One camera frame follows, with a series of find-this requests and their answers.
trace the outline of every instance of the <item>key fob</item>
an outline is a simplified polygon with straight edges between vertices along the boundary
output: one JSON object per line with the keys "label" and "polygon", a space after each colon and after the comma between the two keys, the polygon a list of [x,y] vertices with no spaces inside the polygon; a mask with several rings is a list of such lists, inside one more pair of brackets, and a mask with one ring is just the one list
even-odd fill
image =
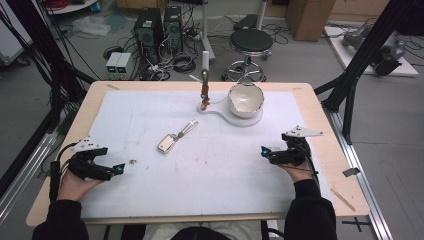
{"label": "key fob", "polygon": [[158,144],[158,149],[162,153],[168,153],[175,144],[175,138],[171,134],[166,135]]}

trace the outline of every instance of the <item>gray floor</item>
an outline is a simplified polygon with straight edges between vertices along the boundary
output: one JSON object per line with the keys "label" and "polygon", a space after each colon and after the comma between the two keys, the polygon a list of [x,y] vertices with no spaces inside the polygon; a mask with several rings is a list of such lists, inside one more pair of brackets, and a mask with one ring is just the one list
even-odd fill
{"label": "gray floor", "polygon": [[[113,16],[110,13],[103,11],[100,15],[109,18]],[[66,27],[72,20],[86,14],[91,13],[80,11],[59,20]],[[210,20],[210,29],[226,21],[225,18]],[[266,19],[266,23],[285,25],[283,19]],[[77,34],[69,39],[97,75],[108,79],[103,51],[116,45],[120,38],[130,37],[133,25],[134,21],[129,17],[125,26],[106,37]],[[223,30],[230,29],[231,24],[222,24],[215,34],[228,36],[231,31]],[[289,40],[287,45],[275,44],[273,55],[267,61],[256,60],[264,68],[267,81],[307,82],[318,87],[342,73],[343,68],[327,39],[298,42],[289,34],[284,36]],[[210,66],[210,79],[220,81],[223,70],[242,57],[228,50],[227,39],[211,38],[210,41],[217,55],[216,62]],[[423,50],[415,53],[424,55]],[[71,57],[77,68],[95,77],[73,50]],[[424,64],[424,60],[409,53],[405,58],[410,63]],[[362,76],[357,86],[352,122],[355,150],[393,239],[424,239],[424,188],[421,187],[424,182],[424,67],[417,66],[416,70],[420,75],[415,78]],[[193,74],[199,73],[200,69],[197,68]],[[187,75],[172,73],[169,81],[189,80]],[[323,100],[327,95],[325,93],[318,97]],[[48,112],[48,98],[49,88],[33,64],[29,67],[14,64],[0,72],[1,175]],[[0,239],[30,239],[33,229],[26,226],[25,218],[41,184],[42,180],[37,178],[31,181],[0,226]],[[361,226],[359,231],[357,226],[342,224],[342,221],[353,220],[338,219],[339,239],[375,239],[369,226]],[[367,217],[359,217],[358,220],[368,222]],[[283,222],[280,221],[279,228],[282,227]],[[91,239],[103,238],[105,226],[88,228]],[[109,239],[119,239],[121,229],[122,226],[113,226]]]}

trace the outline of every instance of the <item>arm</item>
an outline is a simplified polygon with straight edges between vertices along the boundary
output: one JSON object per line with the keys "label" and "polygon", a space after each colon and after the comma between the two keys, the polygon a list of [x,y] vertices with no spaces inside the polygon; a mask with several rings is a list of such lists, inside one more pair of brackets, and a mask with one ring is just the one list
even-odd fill
{"label": "arm", "polygon": [[[290,205],[284,226],[285,240],[337,239],[336,215],[330,201],[321,197],[318,185],[307,171],[280,166],[294,182],[296,198]],[[309,170],[305,161],[299,166]]]}
{"label": "arm", "polygon": [[78,201],[100,183],[102,181],[82,180],[66,171],[57,201],[50,205],[46,221],[34,229],[32,239],[88,239],[87,228],[81,220],[81,203]]}

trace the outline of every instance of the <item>hand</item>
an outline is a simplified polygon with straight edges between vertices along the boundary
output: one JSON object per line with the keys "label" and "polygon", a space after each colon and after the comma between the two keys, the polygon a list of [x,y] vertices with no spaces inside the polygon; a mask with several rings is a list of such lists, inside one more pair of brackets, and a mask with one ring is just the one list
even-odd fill
{"label": "hand", "polygon": [[277,166],[286,170],[294,183],[300,180],[313,179],[311,168],[307,160],[299,166],[293,166],[293,164],[279,164]]}
{"label": "hand", "polygon": [[95,186],[103,181],[100,180],[83,180],[75,176],[71,171],[66,171],[60,183],[60,190],[57,200],[81,200]]}

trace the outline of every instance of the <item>keychain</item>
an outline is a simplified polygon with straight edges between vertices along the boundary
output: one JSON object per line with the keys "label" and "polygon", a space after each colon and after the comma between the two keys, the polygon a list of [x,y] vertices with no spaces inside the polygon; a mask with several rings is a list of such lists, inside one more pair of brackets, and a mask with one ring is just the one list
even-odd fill
{"label": "keychain", "polygon": [[168,153],[169,150],[174,146],[178,139],[184,137],[191,129],[195,128],[199,122],[196,119],[191,120],[178,135],[168,134],[158,144],[158,149],[162,153]]}

